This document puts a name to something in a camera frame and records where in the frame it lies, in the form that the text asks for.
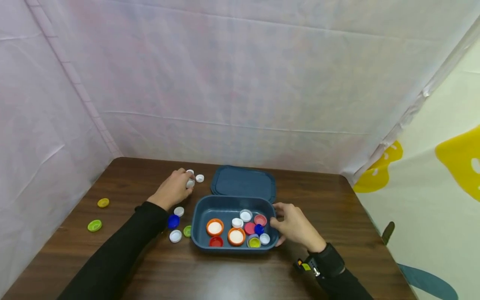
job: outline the wooden table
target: wooden table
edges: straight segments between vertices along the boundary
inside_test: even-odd
[[[7,292],[10,299],[55,299],[87,259],[154,193],[174,169],[192,168],[205,175],[185,200],[183,228],[195,203],[211,194],[218,166],[137,158],[115,159],[65,219]],[[415,299],[355,193],[339,175],[268,170],[276,179],[278,202],[299,206],[323,237],[332,242],[375,299]],[[100,209],[100,198],[110,199]],[[101,219],[103,228],[87,224]],[[172,244],[164,232],[132,276],[123,299],[301,300],[327,299],[313,274],[297,274],[292,263],[305,258],[300,246],[287,242],[260,256],[212,255],[187,238]]]

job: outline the lime green bottle cap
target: lime green bottle cap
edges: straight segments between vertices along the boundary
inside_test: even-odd
[[[191,225],[188,225],[187,227],[185,227],[183,229],[183,235],[187,238],[192,236],[192,226]]]
[[[90,222],[88,224],[87,228],[88,228],[88,231],[90,231],[90,232],[98,231],[98,230],[100,230],[100,228],[102,228],[102,221],[93,220],[92,222]]]

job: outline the blue lid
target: blue lid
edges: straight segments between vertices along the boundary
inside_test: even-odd
[[[168,228],[169,228],[169,229],[175,229],[175,228],[177,228],[178,225],[180,224],[180,217],[177,216],[177,215],[170,215],[170,216],[168,217],[167,224],[168,224]]]
[[[275,179],[272,175],[234,166],[219,167],[210,189],[215,195],[262,198],[270,203],[276,197]]]
[[[263,227],[262,225],[260,225],[260,224],[255,225],[255,229],[254,229],[254,230],[255,230],[255,233],[258,234],[259,236],[261,236],[262,233],[265,232],[265,231],[264,231],[264,227]]]

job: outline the pink bottle cap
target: pink bottle cap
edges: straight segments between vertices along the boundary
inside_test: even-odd
[[[255,224],[260,224],[262,226],[267,225],[267,218],[264,215],[256,215],[254,219]]]

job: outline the wrist strap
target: wrist strap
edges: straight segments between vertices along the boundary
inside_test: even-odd
[[[322,252],[308,252],[308,254],[312,257],[315,268],[325,278],[333,278],[345,268],[343,258],[330,243],[327,243],[327,247]]]

